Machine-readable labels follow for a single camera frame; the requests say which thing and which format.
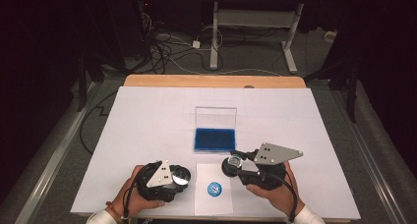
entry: white desk leg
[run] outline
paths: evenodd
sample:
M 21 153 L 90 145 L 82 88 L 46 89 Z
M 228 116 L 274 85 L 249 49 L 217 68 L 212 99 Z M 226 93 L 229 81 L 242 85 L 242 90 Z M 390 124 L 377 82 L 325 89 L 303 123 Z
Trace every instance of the white desk leg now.
M 291 29 L 287 41 L 282 41 L 282 50 L 284 52 L 285 60 L 287 62 L 288 70 L 291 74 L 297 73 L 297 67 L 295 66 L 294 58 L 291 54 L 291 43 L 294 38 L 295 31 L 297 30 L 298 22 L 300 21 L 301 12 L 303 11 L 304 4 L 298 4 L 297 11 L 295 12 L 292 20 Z
M 213 70 L 217 69 L 217 51 L 218 51 L 217 27 L 218 27 L 218 2 L 214 2 L 214 9 L 212 12 L 211 52 L 210 52 L 210 57 L 209 57 L 209 67 Z

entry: hand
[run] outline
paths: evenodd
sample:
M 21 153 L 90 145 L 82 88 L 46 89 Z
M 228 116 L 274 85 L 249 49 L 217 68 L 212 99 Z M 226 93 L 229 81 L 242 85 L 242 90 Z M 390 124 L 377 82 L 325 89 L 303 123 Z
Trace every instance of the hand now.
M 125 200 L 123 200 L 123 194 L 131 187 L 132 182 L 134 182 L 136 174 L 139 173 L 143 166 L 138 165 L 135 167 L 135 169 L 132 172 L 132 176 L 125 182 L 122 189 L 120 189 L 119 194 L 117 197 L 113 200 L 113 208 L 119 214 L 120 216 L 123 215 L 123 203 L 125 203 L 125 200 L 127 198 L 127 193 L 125 194 Z M 136 215 L 139 212 L 141 212 L 144 209 L 152 209 L 164 206 L 164 201 L 159 200 L 146 200 L 141 195 L 139 195 L 138 189 L 134 187 L 132 189 L 131 198 L 129 200 L 129 216 Z
M 297 194 L 298 204 L 297 204 L 297 208 L 295 209 L 295 215 L 297 216 L 298 213 L 300 213 L 300 211 L 304 208 L 305 204 L 298 195 L 297 182 L 295 181 L 294 174 L 291 171 L 288 161 L 285 161 L 284 165 L 285 165 L 285 170 L 288 173 L 288 176 L 285 176 L 285 181 L 288 184 L 291 184 L 290 179 L 289 179 L 291 178 L 292 188 L 294 189 L 295 194 Z M 273 207 L 282 211 L 287 216 L 290 215 L 293 205 L 294 205 L 294 200 L 293 200 L 294 198 L 293 198 L 292 193 L 288 190 L 286 186 L 282 185 L 276 188 L 275 190 L 267 191 L 256 185 L 250 184 L 246 186 L 246 189 L 252 192 L 255 196 L 268 199 L 270 204 L 272 204 Z

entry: desk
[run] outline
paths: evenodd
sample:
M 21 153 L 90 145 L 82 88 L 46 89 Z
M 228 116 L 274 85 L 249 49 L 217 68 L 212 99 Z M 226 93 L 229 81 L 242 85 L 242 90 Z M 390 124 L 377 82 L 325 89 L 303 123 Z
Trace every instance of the desk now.
M 282 51 L 291 74 L 297 73 L 297 67 L 291 53 L 291 44 L 301 18 L 304 4 L 298 4 L 295 12 L 276 11 L 242 11 L 242 10 L 220 10 L 218 2 L 214 2 L 212 21 L 212 40 L 209 67 L 217 69 L 217 42 L 218 26 L 248 26 L 265 28 L 290 28 L 288 38 L 281 42 Z
M 255 88 L 242 88 L 245 85 Z M 296 77 L 128 77 L 117 94 L 71 212 L 90 215 L 103 208 L 136 164 L 167 159 L 190 170 L 190 186 L 172 203 L 145 210 L 141 217 L 282 221 L 283 213 L 246 191 L 237 178 L 230 179 L 233 213 L 195 216 L 196 164 L 220 164 L 227 156 L 193 152 L 194 110 L 202 104 L 238 109 L 238 150 L 252 151 L 263 141 L 302 150 L 304 156 L 291 162 L 301 198 L 325 221 L 360 218 L 314 97 Z

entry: white sleeve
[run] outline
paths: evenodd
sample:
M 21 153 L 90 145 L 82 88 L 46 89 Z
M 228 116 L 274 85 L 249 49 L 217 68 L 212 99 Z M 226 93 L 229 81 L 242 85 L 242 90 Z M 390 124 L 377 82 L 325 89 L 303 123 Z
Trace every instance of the white sleeve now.
M 116 220 L 108 213 L 106 210 L 100 210 L 93 214 L 89 220 L 88 224 L 117 224 Z
M 305 205 L 295 217 L 294 224 L 325 224 L 325 221 Z

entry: blue circular logo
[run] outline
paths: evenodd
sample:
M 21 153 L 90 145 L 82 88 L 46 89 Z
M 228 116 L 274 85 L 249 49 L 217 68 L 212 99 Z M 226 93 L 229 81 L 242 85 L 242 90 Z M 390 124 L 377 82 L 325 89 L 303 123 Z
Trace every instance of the blue circular logo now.
M 217 182 L 212 182 L 208 185 L 208 194 L 211 196 L 220 196 L 221 194 L 221 184 Z

